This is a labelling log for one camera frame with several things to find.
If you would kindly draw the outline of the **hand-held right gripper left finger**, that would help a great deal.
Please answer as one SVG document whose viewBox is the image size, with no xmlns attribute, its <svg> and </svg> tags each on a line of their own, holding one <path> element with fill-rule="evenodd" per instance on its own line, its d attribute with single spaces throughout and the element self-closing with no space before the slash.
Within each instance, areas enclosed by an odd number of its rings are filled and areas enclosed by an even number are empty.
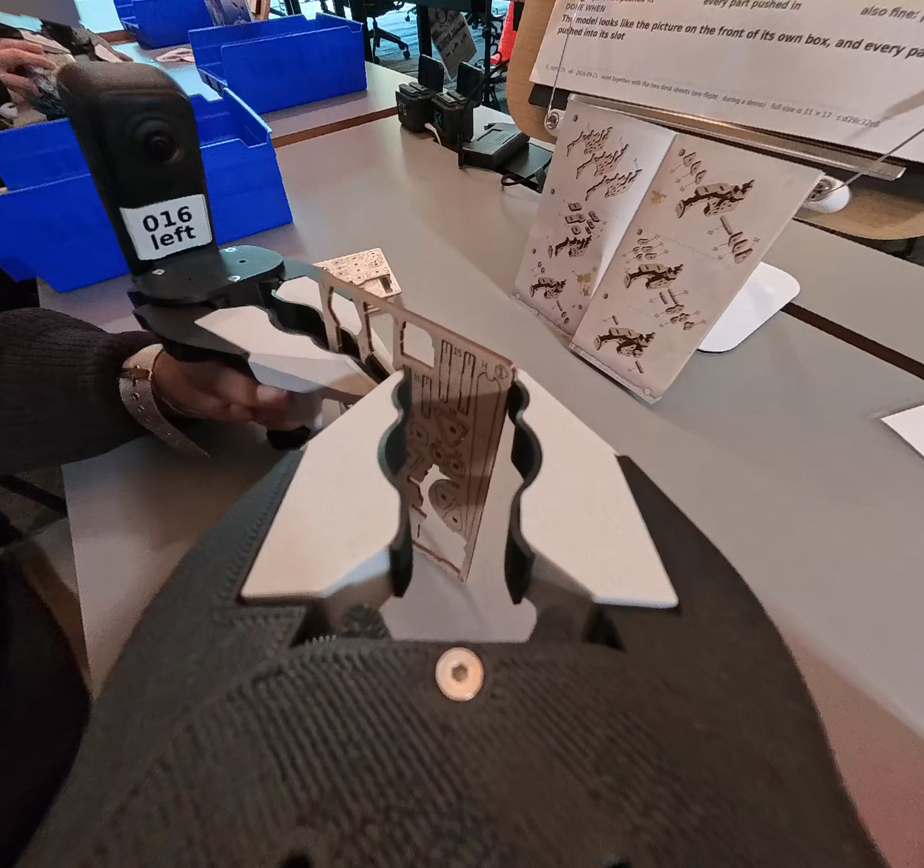
<svg viewBox="0 0 924 868">
<path fill-rule="evenodd" d="M 411 582 L 407 460 L 410 377 L 399 370 L 309 440 L 245 579 L 250 604 L 380 605 Z"/>
</svg>

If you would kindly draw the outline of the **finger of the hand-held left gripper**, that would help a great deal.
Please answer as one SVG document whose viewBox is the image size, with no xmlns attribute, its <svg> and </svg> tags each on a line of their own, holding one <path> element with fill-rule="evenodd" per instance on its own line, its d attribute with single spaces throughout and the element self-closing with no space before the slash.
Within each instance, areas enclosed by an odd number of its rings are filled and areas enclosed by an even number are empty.
<svg viewBox="0 0 924 868">
<path fill-rule="evenodd" d="M 256 306 L 210 311 L 195 324 L 243 350 L 255 379 L 266 387 L 350 404 L 378 385 L 351 356 L 323 348 L 310 335 L 283 330 Z"/>
<path fill-rule="evenodd" d="M 271 307 L 283 328 L 311 335 L 322 348 L 352 357 L 376 382 L 385 379 L 385 366 L 372 349 L 372 331 L 352 299 L 303 275 L 271 291 Z"/>
</svg>

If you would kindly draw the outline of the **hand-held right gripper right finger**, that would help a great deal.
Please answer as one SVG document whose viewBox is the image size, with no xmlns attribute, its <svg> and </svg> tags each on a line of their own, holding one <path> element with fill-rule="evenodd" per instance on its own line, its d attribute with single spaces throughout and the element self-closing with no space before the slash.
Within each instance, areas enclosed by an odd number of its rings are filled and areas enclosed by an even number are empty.
<svg viewBox="0 0 924 868">
<path fill-rule="evenodd" d="M 679 604 L 618 456 L 525 371 L 507 413 L 511 501 L 505 584 L 513 603 L 547 596 L 598 607 L 673 609 Z"/>
</svg>

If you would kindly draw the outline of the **wooden puzzle sheet with cutouts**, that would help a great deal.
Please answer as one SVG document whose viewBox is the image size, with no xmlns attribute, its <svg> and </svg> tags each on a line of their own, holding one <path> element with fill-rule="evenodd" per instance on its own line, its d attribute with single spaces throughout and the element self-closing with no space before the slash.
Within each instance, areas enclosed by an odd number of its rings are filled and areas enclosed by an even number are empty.
<svg viewBox="0 0 924 868">
<path fill-rule="evenodd" d="M 315 269 L 328 342 L 340 351 L 335 295 L 360 320 L 360 360 L 373 357 L 372 310 L 394 324 L 392 370 L 409 382 L 407 458 L 398 475 L 410 503 L 411 539 L 422 554 L 468 579 L 506 417 L 514 364 L 401 305 Z"/>
</svg>

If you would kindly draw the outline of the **grey desk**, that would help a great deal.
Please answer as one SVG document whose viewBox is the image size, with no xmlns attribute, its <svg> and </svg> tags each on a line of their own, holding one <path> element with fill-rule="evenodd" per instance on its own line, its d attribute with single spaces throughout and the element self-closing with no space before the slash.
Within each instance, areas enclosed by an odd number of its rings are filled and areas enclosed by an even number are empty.
<svg viewBox="0 0 924 868">
<path fill-rule="evenodd" d="M 300 396 L 309 440 L 361 400 Z M 718 451 L 614 434 L 676 608 L 512 602 L 507 406 L 465 582 L 411 539 L 402 597 L 247 603 L 309 440 L 278 458 L 148 605 L 20 865 L 886 866 L 710 539 L 832 555 L 844 508 L 799 531 L 782 481 L 733 495 Z"/>
</svg>

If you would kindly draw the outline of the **person's left hand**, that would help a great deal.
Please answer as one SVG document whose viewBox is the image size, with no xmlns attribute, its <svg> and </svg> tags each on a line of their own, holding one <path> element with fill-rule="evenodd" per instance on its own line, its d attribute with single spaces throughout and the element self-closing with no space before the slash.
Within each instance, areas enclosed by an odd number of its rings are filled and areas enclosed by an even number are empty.
<svg viewBox="0 0 924 868">
<path fill-rule="evenodd" d="M 221 363 L 184 363 L 161 353 L 154 363 L 154 394 L 167 412 L 188 419 L 257 423 L 270 431 L 303 426 L 293 395 L 268 387 Z"/>
</svg>

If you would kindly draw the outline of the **stack of wooden puzzle sheets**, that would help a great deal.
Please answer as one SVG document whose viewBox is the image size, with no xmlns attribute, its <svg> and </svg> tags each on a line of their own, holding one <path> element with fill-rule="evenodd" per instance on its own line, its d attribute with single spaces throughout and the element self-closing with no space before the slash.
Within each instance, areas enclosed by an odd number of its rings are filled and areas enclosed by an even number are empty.
<svg viewBox="0 0 924 868">
<path fill-rule="evenodd" d="M 379 248 L 319 261 L 316 267 L 378 298 L 401 294 L 398 280 Z"/>
</svg>

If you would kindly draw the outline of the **large blue storage bin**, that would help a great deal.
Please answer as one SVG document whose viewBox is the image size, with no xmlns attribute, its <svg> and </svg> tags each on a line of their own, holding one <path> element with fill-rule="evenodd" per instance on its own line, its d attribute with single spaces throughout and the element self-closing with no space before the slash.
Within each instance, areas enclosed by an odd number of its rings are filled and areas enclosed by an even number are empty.
<svg viewBox="0 0 924 868">
<path fill-rule="evenodd" d="M 220 245 L 292 221 L 270 128 L 227 91 L 191 95 Z M 1 266 L 58 292 L 128 273 L 73 128 L 66 119 L 1 135 Z"/>
</svg>

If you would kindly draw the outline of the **black battery charger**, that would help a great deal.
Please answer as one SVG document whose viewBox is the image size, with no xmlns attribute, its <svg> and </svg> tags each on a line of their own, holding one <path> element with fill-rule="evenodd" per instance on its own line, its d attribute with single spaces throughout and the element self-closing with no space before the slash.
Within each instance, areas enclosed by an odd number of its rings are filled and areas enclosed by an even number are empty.
<svg viewBox="0 0 924 868">
<path fill-rule="evenodd" d="M 432 99 L 433 126 L 443 146 L 457 151 L 474 134 L 474 106 L 458 91 L 442 91 Z"/>
<path fill-rule="evenodd" d="M 410 81 L 399 86 L 396 92 L 398 120 L 412 133 L 422 133 L 433 123 L 433 99 L 437 96 L 426 86 Z"/>
</svg>

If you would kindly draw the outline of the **black power adapter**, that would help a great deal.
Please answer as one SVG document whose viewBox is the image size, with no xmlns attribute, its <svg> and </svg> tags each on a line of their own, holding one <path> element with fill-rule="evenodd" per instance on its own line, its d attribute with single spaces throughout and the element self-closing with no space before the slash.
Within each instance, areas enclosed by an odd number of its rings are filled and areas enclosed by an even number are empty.
<svg viewBox="0 0 924 868">
<path fill-rule="evenodd" d="M 516 125 L 493 122 L 461 146 L 460 166 L 502 172 L 529 144 L 529 136 Z"/>
</svg>

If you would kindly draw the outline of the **white stand base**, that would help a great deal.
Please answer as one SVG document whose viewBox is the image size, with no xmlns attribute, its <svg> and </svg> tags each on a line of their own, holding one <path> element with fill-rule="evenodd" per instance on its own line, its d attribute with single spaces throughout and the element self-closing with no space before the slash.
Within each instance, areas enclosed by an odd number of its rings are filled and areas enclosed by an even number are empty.
<svg viewBox="0 0 924 868">
<path fill-rule="evenodd" d="M 698 350 L 719 354 L 737 348 L 799 292 L 800 284 L 791 273 L 761 261 L 700 342 Z"/>
</svg>

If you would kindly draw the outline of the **white instruction booklet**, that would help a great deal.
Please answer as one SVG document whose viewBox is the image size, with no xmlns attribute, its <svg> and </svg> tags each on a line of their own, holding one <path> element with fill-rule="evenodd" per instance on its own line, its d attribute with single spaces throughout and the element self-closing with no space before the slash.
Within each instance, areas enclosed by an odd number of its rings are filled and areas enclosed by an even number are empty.
<svg viewBox="0 0 924 868">
<path fill-rule="evenodd" d="M 823 174 L 571 97 L 513 298 L 656 402 Z"/>
</svg>

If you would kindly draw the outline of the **laminated paper sheet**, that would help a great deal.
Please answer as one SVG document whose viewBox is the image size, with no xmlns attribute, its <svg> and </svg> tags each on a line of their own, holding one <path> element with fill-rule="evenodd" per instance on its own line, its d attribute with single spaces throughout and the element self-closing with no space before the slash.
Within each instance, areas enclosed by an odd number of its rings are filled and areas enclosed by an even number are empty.
<svg viewBox="0 0 924 868">
<path fill-rule="evenodd" d="M 924 454 L 923 414 L 924 406 L 920 404 L 881 417 L 881 421 L 921 457 Z"/>
</svg>

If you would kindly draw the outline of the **person's black sweater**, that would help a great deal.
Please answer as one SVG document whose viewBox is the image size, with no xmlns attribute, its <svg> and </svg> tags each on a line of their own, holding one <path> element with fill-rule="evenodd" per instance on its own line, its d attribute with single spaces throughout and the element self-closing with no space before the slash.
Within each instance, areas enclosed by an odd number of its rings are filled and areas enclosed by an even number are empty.
<svg viewBox="0 0 924 868">
<path fill-rule="evenodd" d="M 13 866 L 66 780 L 89 717 L 77 659 L 21 569 L 1 570 L 1 865 Z"/>
</svg>

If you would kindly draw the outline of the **printed instruction poster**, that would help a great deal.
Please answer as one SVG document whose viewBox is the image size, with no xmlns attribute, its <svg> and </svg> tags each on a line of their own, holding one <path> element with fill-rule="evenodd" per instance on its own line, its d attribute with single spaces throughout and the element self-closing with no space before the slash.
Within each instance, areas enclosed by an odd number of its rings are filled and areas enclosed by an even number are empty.
<svg viewBox="0 0 924 868">
<path fill-rule="evenodd" d="M 923 0 L 556 0 L 530 79 L 922 161 Z"/>
</svg>

